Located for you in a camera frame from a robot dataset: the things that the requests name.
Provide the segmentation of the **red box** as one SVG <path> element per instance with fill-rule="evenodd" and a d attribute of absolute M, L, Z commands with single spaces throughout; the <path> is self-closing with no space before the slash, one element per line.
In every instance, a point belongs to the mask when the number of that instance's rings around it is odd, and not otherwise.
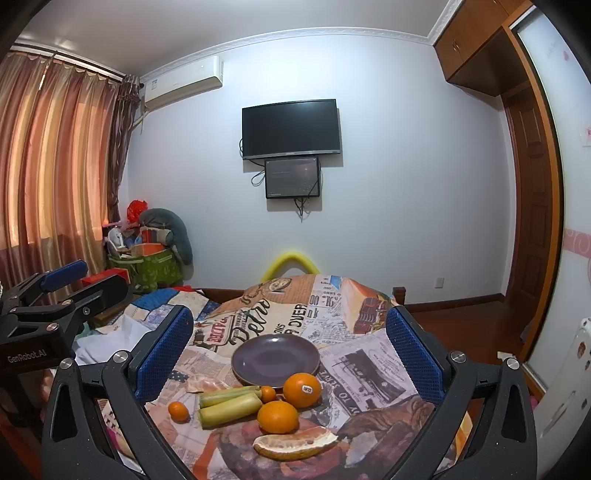
<path fill-rule="evenodd" d="M 109 268 L 109 269 L 104 270 L 102 272 L 99 272 L 99 273 L 96 273 L 96 274 L 93 274 L 90 276 L 86 276 L 86 277 L 82 278 L 80 280 L 80 282 L 83 286 L 89 286 L 89 285 L 95 284 L 95 283 L 102 281 L 102 280 L 104 280 L 110 276 L 113 276 L 113 275 L 123 278 L 127 284 L 130 283 L 129 273 L 126 269 L 123 269 L 123 268 Z"/>

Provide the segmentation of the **black wall television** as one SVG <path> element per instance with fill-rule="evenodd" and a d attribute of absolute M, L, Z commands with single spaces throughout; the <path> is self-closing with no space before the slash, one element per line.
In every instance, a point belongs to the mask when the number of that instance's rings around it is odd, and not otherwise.
<path fill-rule="evenodd" d="M 335 99 L 293 101 L 242 109 L 242 158 L 339 154 Z"/>

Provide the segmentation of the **newspaper print tablecloth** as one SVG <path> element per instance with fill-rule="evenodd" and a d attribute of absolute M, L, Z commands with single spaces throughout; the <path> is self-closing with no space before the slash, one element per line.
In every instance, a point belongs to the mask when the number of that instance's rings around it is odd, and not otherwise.
<path fill-rule="evenodd" d="M 147 294 L 102 327 L 87 353 L 99 361 L 133 348 L 175 306 L 193 333 L 146 409 L 197 479 L 380 479 L 434 412 L 386 333 L 394 299 L 333 275 L 277 278 L 217 303 L 201 293 Z M 253 388 L 290 434 L 311 432 L 311 457 L 257 450 L 270 420 L 253 413 L 204 427 L 201 398 Z"/>

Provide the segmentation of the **green storage box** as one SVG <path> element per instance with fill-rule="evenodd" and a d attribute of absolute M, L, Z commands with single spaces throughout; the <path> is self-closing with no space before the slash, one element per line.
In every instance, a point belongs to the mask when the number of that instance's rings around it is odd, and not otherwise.
<path fill-rule="evenodd" d="M 150 293 L 182 283 L 180 263 L 170 249 L 145 256 L 109 255 L 108 263 L 112 268 L 127 271 L 135 294 Z"/>

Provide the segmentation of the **red plastic bag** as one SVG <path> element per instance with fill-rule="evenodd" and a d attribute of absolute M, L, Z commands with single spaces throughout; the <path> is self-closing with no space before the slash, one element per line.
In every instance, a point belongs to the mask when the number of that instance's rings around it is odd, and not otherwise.
<path fill-rule="evenodd" d="M 144 200 L 132 200 L 126 209 L 127 221 L 131 224 L 139 222 L 140 215 L 148 208 L 147 202 Z"/>

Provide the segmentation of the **orange pink curtain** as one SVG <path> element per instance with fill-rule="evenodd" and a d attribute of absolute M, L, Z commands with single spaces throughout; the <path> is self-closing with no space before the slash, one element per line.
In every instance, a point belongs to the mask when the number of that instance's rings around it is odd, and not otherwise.
<path fill-rule="evenodd" d="M 1 283 L 83 260 L 105 266 L 122 85 L 48 57 L 1 62 Z"/>

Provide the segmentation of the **grey plush pillow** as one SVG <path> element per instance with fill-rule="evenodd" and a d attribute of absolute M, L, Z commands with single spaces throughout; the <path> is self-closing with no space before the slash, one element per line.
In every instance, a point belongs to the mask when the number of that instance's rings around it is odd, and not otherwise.
<path fill-rule="evenodd" d="M 166 246 L 174 247 L 183 265 L 191 265 L 193 253 L 183 221 L 174 212 L 164 208 L 150 208 L 139 215 L 142 227 L 168 230 Z"/>

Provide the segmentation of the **blue patchwork quilt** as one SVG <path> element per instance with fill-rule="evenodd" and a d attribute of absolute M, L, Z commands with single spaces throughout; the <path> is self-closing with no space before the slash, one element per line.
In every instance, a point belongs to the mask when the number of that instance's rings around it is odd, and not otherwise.
<path fill-rule="evenodd" d="M 142 295 L 105 326 L 84 327 L 73 350 L 78 365 L 106 362 L 117 351 L 130 352 L 148 332 L 154 331 L 174 306 L 190 311 L 194 323 L 204 321 L 219 304 L 198 291 L 166 288 Z"/>

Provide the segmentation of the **large orange front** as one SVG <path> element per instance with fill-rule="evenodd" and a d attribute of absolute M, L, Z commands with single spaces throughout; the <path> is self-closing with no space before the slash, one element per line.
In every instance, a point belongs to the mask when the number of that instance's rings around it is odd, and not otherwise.
<path fill-rule="evenodd" d="M 293 405 L 284 401 L 263 404 L 256 416 L 259 428 L 270 434 L 288 434 L 298 428 L 298 412 Z"/>

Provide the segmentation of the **dark purple plate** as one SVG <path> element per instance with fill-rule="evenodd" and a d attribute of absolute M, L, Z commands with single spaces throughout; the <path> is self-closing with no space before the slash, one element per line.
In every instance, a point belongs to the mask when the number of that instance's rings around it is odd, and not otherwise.
<path fill-rule="evenodd" d="M 320 353 L 300 336 L 270 334 L 243 343 L 233 352 L 230 364 L 243 384 L 280 388 L 291 375 L 315 374 Z"/>

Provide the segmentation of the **small tangerine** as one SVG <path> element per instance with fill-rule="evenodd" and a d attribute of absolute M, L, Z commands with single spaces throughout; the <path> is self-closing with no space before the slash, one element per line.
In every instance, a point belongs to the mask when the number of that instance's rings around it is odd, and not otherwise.
<path fill-rule="evenodd" d="M 261 386 L 260 400 L 262 400 L 263 403 L 268 403 L 276 400 L 276 390 L 274 390 L 273 387 L 270 386 Z"/>
<path fill-rule="evenodd" d="M 190 413 L 186 406 L 181 402 L 171 402 L 167 406 L 170 419 L 175 423 L 186 423 L 190 420 Z"/>

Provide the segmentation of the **small dark wall monitor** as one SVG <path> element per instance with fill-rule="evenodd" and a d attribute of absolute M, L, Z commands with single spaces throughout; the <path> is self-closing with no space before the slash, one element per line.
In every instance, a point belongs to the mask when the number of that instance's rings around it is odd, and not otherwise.
<path fill-rule="evenodd" d="M 266 160 L 266 199 L 297 199 L 321 195 L 321 164 L 318 157 Z"/>

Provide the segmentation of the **pomelo segment with rind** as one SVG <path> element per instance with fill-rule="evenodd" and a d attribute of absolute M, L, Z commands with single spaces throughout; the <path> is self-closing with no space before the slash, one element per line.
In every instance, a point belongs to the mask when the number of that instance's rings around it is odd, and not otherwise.
<path fill-rule="evenodd" d="M 294 434 L 259 436 L 252 442 L 252 448 L 266 458 L 296 461 L 318 455 L 338 442 L 339 437 L 331 430 L 317 426 Z"/>

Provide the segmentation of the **wooden overhead cabinet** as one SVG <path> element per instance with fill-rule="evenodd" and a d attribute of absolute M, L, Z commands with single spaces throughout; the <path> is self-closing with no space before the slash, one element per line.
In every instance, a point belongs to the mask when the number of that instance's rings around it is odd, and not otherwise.
<path fill-rule="evenodd" d="M 463 1 L 435 43 L 447 82 L 499 96 L 529 80 L 512 21 L 529 1 Z"/>

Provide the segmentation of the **large orange with sticker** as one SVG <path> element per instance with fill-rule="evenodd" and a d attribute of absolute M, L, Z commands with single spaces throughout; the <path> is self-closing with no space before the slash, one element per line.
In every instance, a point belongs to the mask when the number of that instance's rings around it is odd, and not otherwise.
<path fill-rule="evenodd" d="M 297 409 L 315 405 L 322 397 L 322 385 L 308 373 L 295 373 L 283 383 L 283 397 Z"/>

